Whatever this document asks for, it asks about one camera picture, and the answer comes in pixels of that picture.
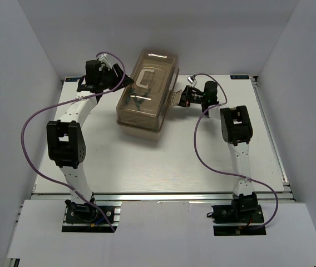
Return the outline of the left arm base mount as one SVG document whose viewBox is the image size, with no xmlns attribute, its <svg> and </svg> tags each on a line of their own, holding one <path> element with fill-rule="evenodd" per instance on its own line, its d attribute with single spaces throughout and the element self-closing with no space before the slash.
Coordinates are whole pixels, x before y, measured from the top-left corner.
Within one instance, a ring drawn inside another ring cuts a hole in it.
<svg viewBox="0 0 316 267">
<path fill-rule="evenodd" d="M 112 227 L 116 230 L 120 220 L 120 206 L 101 205 Z M 63 233 L 113 233 L 104 216 L 90 205 L 70 204 L 66 200 L 66 209 L 61 231 Z"/>
</svg>

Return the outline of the beige tool box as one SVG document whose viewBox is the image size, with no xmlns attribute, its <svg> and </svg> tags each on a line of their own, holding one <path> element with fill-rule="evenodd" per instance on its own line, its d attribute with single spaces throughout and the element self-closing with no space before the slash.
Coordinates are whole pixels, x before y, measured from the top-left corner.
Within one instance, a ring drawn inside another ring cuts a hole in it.
<svg viewBox="0 0 316 267">
<path fill-rule="evenodd" d="M 173 53 L 143 50 L 116 106 L 116 122 L 130 136 L 157 141 L 164 126 L 179 75 L 179 58 Z"/>
</svg>

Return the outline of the small green-black precision screwdriver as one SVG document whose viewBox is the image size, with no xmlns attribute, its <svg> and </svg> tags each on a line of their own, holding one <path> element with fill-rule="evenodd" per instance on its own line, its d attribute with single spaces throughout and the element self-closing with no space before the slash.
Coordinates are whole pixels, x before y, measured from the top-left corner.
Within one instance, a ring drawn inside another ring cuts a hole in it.
<svg viewBox="0 0 316 267">
<path fill-rule="evenodd" d="M 144 101 L 151 101 L 151 98 L 147 94 L 144 94 L 143 96 L 136 95 L 135 105 L 138 111 L 141 111 L 140 106 Z"/>
</svg>

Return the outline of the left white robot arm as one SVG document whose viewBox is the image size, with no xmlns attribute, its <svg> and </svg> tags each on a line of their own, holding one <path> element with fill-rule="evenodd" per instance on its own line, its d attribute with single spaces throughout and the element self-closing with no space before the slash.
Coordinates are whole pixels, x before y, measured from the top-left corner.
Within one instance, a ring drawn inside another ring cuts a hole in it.
<svg viewBox="0 0 316 267">
<path fill-rule="evenodd" d="M 124 74 L 118 64 L 111 63 L 108 55 L 85 64 L 86 74 L 78 80 L 75 102 L 56 121 L 48 122 L 47 147 L 49 158 L 63 173 L 70 187 L 73 205 L 80 205 L 78 215 L 86 222 L 97 217 L 97 207 L 93 202 L 93 192 L 89 188 L 83 169 L 86 145 L 82 126 L 106 90 L 117 91 L 134 83 Z"/>
</svg>

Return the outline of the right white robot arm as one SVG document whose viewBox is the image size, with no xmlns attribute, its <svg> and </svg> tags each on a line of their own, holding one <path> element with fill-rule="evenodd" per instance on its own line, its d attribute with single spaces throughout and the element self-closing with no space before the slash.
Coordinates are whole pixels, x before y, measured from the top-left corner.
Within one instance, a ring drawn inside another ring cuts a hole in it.
<svg viewBox="0 0 316 267">
<path fill-rule="evenodd" d="M 204 90 L 195 88 L 195 81 L 191 81 L 181 94 L 179 106 L 190 107 L 192 103 L 200 104 L 203 115 L 209 115 L 209 107 L 217 106 L 218 83 L 207 81 Z M 220 110 L 221 133 L 227 143 L 233 166 L 233 176 L 238 178 L 233 188 L 231 201 L 232 217 L 239 222 L 245 221 L 258 208 L 257 196 L 250 178 L 249 144 L 253 136 L 246 106 L 222 108 Z"/>
</svg>

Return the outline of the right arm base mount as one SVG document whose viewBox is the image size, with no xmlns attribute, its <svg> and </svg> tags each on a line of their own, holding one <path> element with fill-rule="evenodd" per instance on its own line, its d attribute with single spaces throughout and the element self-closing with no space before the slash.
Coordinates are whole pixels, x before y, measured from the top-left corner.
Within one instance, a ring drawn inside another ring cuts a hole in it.
<svg viewBox="0 0 316 267">
<path fill-rule="evenodd" d="M 245 215 L 233 214 L 231 205 L 214 205 L 212 211 L 206 214 L 213 220 L 215 236 L 265 236 L 264 215 L 261 206 L 256 211 L 247 212 Z"/>
</svg>

